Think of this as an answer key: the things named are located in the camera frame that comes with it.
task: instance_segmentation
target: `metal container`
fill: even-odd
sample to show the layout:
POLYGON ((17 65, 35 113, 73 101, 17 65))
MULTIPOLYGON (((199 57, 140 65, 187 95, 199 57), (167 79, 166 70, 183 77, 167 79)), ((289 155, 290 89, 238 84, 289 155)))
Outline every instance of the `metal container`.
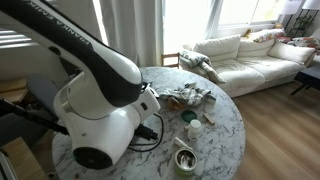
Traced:
POLYGON ((176 171, 179 175, 193 175, 197 166, 197 156, 189 148, 180 148, 175 154, 176 171))

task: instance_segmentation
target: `bottle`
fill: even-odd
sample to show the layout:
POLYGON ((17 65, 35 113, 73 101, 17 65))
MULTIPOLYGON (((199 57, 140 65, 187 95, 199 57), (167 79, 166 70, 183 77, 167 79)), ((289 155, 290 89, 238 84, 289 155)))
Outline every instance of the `bottle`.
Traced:
POLYGON ((201 134, 201 122, 197 119, 194 119, 190 122, 190 127, 188 129, 188 138, 191 141, 196 141, 201 134))

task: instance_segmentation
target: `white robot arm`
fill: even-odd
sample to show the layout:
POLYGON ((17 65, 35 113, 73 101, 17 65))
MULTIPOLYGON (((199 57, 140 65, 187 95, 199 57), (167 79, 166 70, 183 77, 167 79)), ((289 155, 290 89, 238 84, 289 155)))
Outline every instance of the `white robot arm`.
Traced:
POLYGON ((27 35, 82 72, 56 95, 54 107, 72 140, 76 161, 87 168, 114 165, 135 129, 160 106, 142 88, 138 67, 103 45, 45 1, 0 0, 7 28, 27 35))

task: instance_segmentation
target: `wooden floor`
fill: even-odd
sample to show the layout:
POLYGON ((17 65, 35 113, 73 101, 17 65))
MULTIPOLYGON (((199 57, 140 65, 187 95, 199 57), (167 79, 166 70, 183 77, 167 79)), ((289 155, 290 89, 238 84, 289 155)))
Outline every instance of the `wooden floor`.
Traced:
POLYGON ((320 91, 293 82, 233 98, 246 129, 234 180, 320 179, 320 91))

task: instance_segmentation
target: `white marble tabletop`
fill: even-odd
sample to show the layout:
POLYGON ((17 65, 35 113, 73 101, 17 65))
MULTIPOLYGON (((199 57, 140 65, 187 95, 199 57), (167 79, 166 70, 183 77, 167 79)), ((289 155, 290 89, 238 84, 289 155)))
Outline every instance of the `white marble tabletop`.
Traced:
MULTIPOLYGON (((120 160, 107 169, 92 170, 77 164, 72 156, 70 138, 55 134, 52 155, 60 179, 231 179, 244 153, 245 129, 242 117, 229 96, 207 79, 183 70, 160 67, 140 70, 144 81, 152 82, 152 87, 159 94, 165 89, 176 89, 193 82, 198 88, 211 91, 217 99, 215 104, 203 102, 187 108, 196 112, 203 125, 200 139, 196 142, 188 140, 184 130, 187 123, 180 117, 183 110, 170 111, 166 102, 159 100, 159 114, 164 120, 160 146, 145 153, 126 150, 120 160), (204 113, 210 114, 215 126, 203 118, 204 113), (174 144, 175 137, 194 148, 198 164, 193 176, 182 177, 175 171, 174 154, 179 149, 174 144)), ((161 123, 157 118, 150 117, 144 124, 160 135, 161 123)))

